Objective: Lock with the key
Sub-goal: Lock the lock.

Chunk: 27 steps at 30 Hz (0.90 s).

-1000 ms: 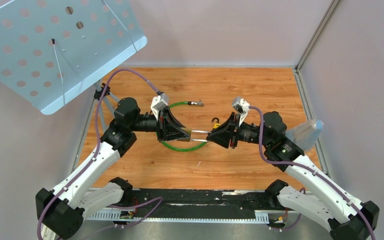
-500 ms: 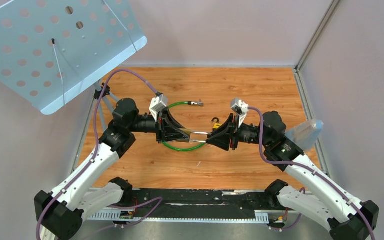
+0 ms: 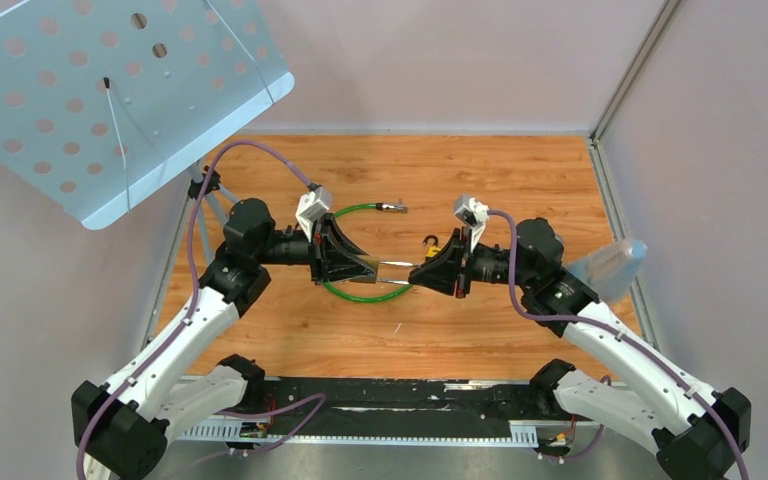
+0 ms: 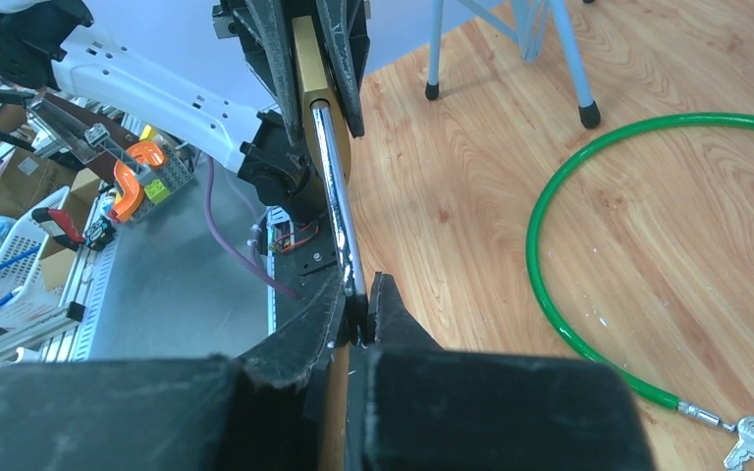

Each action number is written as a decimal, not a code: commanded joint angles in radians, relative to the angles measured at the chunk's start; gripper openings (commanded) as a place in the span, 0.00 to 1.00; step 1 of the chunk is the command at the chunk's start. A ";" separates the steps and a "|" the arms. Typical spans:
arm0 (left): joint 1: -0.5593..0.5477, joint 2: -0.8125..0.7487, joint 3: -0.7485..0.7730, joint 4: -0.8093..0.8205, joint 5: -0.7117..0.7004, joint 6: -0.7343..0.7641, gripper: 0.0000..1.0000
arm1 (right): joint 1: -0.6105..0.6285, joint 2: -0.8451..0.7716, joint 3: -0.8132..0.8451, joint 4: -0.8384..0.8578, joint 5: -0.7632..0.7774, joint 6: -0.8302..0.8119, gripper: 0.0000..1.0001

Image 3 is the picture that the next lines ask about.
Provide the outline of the brass padlock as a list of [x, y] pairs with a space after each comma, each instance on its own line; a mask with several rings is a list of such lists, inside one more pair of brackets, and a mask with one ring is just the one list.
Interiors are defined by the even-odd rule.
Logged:
[[373, 273], [368, 284], [394, 285], [397, 287], [409, 284], [410, 272], [419, 266], [418, 263], [405, 260], [392, 260], [374, 256], [364, 256], [364, 260], [373, 267]]

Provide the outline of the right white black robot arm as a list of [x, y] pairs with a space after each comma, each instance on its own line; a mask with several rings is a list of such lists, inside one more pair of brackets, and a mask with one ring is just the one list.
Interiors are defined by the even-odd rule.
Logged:
[[507, 248], [461, 228], [411, 271], [408, 281], [455, 298], [475, 282], [504, 284], [524, 318], [588, 352], [620, 377], [609, 387], [555, 359], [532, 378], [531, 403], [544, 417], [562, 411], [593, 420], [652, 453], [672, 479], [746, 479], [752, 405], [734, 387], [718, 390], [645, 342], [562, 264], [564, 246], [544, 218], [510, 225]]

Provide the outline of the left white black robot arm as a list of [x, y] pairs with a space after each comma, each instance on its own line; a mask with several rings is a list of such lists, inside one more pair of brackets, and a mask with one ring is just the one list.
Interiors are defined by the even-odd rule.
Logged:
[[301, 207], [297, 224], [283, 230], [264, 201], [239, 201], [223, 236], [190, 299], [161, 333], [106, 381], [85, 381], [74, 391], [79, 478], [92, 458], [121, 479], [143, 479], [184, 431], [230, 407], [253, 413], [264, 405], [264, 373], [239, 355], [220, 361], [204, 380], [177, 382], [260, 298], [271, 281], [268, 266], [304, 265], [316, 285], [377, 278], [377, 260], [343, 234], [319, 201]]

